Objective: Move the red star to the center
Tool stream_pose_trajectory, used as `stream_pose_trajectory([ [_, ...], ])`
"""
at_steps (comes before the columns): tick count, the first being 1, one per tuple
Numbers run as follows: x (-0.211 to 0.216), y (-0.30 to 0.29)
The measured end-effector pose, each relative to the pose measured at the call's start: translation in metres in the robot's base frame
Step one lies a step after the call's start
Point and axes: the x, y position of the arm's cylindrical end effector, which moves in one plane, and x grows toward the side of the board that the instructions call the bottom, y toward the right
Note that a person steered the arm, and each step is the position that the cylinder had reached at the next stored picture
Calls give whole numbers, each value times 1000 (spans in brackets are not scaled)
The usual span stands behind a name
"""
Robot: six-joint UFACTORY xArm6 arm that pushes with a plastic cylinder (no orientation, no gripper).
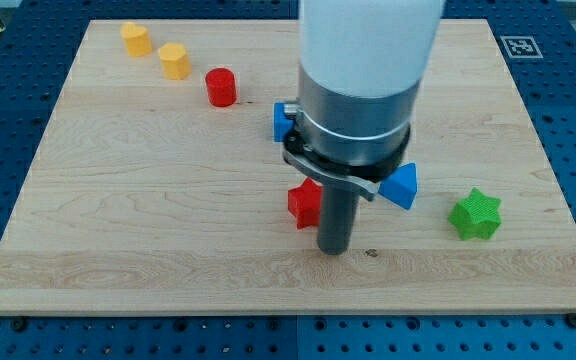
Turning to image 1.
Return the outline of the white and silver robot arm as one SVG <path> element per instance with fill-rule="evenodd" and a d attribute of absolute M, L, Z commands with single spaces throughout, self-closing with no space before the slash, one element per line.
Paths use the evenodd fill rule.
<path fill-rule="evenodd" d="M 324 200 L 368 200 L 398 167 L 445 3 L 303 0 L 296 121 L 285 160 Z"/>

